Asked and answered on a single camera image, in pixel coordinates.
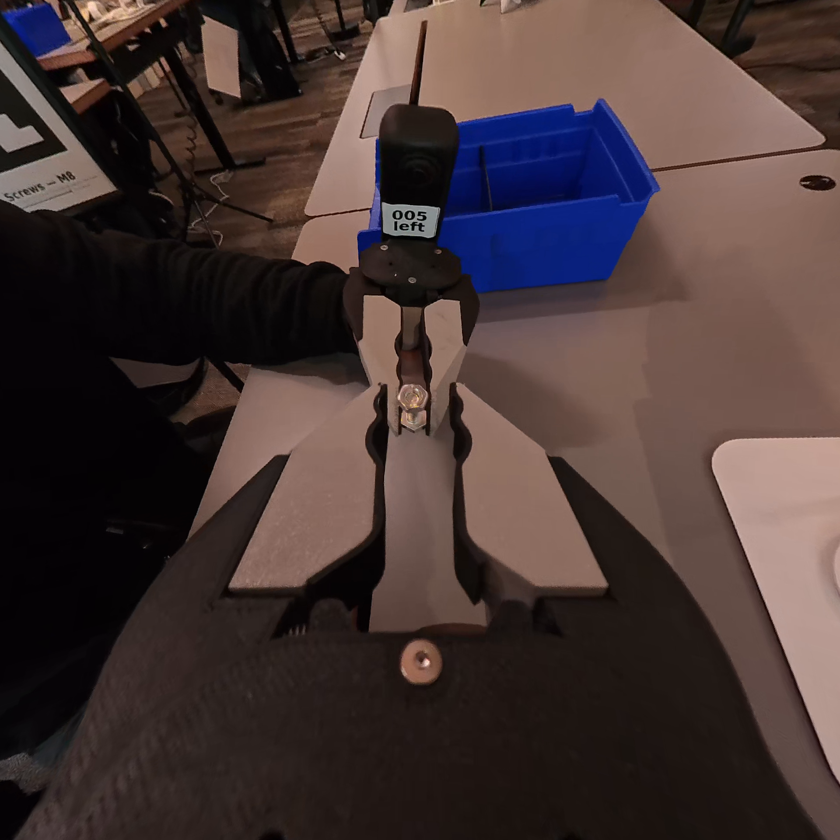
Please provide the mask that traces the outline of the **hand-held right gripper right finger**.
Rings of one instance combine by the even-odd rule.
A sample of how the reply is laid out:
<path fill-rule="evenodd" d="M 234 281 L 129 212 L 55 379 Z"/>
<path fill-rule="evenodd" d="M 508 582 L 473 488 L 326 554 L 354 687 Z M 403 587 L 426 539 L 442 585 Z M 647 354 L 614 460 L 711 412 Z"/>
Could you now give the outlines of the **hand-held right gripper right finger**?
<path fill-rule="evenodd" d="M 473 604 L 599 597 L 607 582 L 545 450 L 465 385 L 450 388 L 455 574 Z"/>

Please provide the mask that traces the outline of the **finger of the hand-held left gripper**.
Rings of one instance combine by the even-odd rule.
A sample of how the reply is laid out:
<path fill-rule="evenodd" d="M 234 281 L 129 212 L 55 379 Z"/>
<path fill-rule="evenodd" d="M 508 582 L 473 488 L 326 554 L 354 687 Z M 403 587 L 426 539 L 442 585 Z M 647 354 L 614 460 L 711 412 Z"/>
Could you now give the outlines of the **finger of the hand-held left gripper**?
<path fill-rule="evenodd" d="M 370 385 L 385 387 L 385 418 L 392 434 L 399 435 L 402 408 L 398 395 L 402 384 L 397 341 L 403 333 L 402 308 L 385 296 L 363 296 L 362 301 L 362 365 Z"/>
<path fill-rule="evenodd" d="M 423 329 L 427 344 L 427 434 L 435 436 L 448 410 L 450 386 L 457 381 L 466 356 L 461 307 L 441 299 L 425 307 Z"/>

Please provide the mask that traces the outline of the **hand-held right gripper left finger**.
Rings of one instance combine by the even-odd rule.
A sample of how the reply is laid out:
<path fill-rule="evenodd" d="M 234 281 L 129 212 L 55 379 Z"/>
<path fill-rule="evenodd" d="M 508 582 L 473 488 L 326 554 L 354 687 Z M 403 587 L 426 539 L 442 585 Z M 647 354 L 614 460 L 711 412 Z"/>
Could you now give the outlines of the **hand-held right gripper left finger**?
<path fill-rule="evenodd" d="M 385 569 L 385 385 L 373 385 L 287 457 L 228 589 L 369 602 Z"/>

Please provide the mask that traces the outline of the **person's left forearm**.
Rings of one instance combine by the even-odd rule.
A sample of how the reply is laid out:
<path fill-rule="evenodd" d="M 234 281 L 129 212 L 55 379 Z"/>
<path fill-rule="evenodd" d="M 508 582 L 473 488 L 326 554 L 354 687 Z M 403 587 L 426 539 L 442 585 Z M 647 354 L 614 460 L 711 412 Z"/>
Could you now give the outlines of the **person's left forearm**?
<path fill-rule="evenodd" d="M 348 276 L 106 230 L 2 203 L 2 317 L 9 339 L 183 364 L 279 365 L 354 352 Z"/>

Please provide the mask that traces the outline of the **blue plastic bin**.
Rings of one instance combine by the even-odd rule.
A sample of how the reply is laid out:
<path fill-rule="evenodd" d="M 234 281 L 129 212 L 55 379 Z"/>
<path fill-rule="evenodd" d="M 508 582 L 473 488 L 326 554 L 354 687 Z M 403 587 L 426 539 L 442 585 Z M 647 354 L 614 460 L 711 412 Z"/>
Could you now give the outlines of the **blue plastic bin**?
<path fill-rule="evenodd" d="M 438 243 L 478 292 L 605 280 L 658 184 L 614 110 L 570 104 L 456 123 L 458 154 Z M 381 231 L 378 137 L 369 227 Z M 484 144 L 494 210 L 487 213 Z"/>

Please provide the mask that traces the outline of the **small white panel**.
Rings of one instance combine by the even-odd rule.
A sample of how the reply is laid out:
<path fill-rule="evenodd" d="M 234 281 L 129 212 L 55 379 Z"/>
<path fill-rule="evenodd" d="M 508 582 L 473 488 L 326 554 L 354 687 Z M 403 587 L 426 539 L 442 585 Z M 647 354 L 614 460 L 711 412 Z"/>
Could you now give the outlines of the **small white panel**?
<path fill-rule="evenodd" d="M 209 90 L 241 99 L 238 31 L 205 14 L 202 38 L 206 83 Z"/>

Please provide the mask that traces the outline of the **black tripod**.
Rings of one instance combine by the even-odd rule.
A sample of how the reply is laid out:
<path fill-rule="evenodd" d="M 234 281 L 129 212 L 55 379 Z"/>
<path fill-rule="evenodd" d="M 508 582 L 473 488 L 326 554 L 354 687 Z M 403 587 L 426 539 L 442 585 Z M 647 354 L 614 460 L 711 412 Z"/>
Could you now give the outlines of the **black tripod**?
<path fill-rule="evenodd" d="M 213 215 L 234 214 L 272 225 L 273 216 L 235 203 L 228 182 L 265 159 L 236 159 L 200 90 L 195 46 L 203 22 L 198 2 L 59 2 L 80 31 L 73 45 L 40 60 L 47 70 L 84 70 L 101 77 L 136 114 L 150 146 L 155 196 L 176 209 L 181 240 L 220 247 L 223 233 Z"/>

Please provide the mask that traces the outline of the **black white marker sign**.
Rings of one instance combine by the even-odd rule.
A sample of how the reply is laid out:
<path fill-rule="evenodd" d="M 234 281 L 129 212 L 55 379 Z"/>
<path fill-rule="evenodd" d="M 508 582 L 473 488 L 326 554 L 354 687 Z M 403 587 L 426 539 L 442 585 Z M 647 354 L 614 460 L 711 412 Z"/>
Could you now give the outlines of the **black white marker sign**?
<path fill-rule="evenodd" d="M 120 193 L 80 116 L 2 20 L 2 203 L 75 215 Z"/>

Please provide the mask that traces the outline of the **small blue background bin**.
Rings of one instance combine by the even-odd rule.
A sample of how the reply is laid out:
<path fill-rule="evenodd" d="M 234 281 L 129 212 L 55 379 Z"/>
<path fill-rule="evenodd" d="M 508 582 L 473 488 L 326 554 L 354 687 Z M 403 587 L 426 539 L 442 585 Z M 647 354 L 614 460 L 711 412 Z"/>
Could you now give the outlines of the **small blue background bin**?
<path fill-rule="evenodd" d="M 35 58 L 71 45 L 72 38 L 49 2 L 11 7 L 3 17 Z"/>

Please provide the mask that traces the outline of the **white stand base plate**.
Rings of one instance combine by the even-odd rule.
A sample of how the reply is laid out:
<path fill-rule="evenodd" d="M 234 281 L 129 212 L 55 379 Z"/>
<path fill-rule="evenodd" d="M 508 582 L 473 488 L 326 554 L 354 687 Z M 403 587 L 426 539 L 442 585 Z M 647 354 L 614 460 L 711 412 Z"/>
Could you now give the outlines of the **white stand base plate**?
<path fill-rule="evenodd" d="M 711 469 L 838 780 L 839 440 L 733 439 Z"/>

